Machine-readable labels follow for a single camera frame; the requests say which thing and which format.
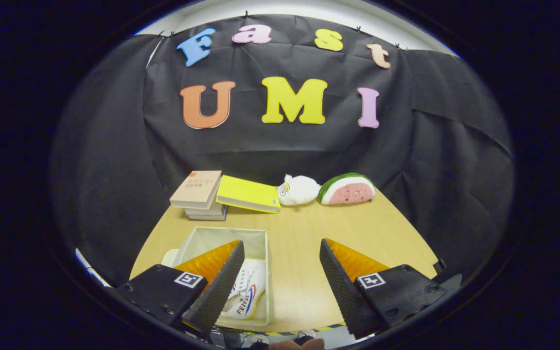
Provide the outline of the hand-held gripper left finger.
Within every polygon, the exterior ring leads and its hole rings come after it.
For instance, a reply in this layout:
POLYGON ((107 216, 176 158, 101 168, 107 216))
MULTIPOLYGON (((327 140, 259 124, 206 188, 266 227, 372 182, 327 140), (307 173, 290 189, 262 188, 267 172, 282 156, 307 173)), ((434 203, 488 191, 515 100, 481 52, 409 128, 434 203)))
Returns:
POLYGON ((209 334, 245 260, 242 241, 231 241, 176 267, 154 264, 115 288, 128 307, 165 327, 209 334))

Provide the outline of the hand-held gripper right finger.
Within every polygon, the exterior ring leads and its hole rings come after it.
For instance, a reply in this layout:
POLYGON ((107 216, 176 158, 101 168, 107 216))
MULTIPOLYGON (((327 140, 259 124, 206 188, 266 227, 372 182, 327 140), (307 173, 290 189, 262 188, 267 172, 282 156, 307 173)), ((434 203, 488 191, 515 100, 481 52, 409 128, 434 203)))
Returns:
POLYGON ((389 267, 329 238, 321 241, 319 259, 357 340, 413 319, 449 293, 409 264, 389 267))

